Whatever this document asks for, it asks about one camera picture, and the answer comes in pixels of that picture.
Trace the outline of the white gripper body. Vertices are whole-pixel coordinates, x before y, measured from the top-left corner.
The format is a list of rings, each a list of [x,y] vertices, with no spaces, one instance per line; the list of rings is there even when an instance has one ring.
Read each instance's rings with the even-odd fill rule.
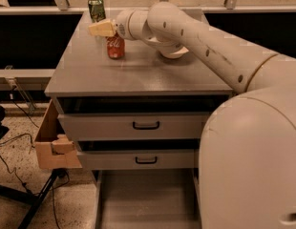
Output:
[[[153,37],[147,23],[147,10],[123,10],[116,17],[116,30],[127,40],[145,41]]]

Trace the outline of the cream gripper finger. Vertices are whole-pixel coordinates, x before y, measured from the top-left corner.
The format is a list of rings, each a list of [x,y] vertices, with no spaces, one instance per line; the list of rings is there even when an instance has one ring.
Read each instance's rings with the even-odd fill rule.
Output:
[[[111,19],[104,19],[89,26],[89,32],[93,36],[113,37],[116,34],[116,26]]]

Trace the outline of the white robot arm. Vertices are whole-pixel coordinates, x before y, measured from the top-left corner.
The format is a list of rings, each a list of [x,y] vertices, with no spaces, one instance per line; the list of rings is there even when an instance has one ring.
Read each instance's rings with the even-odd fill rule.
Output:
[[[89,27],[163,55],[192,52],[235,96],[201,135],[202,229],[296,229],[296,59],[250,43],[159,2]]]

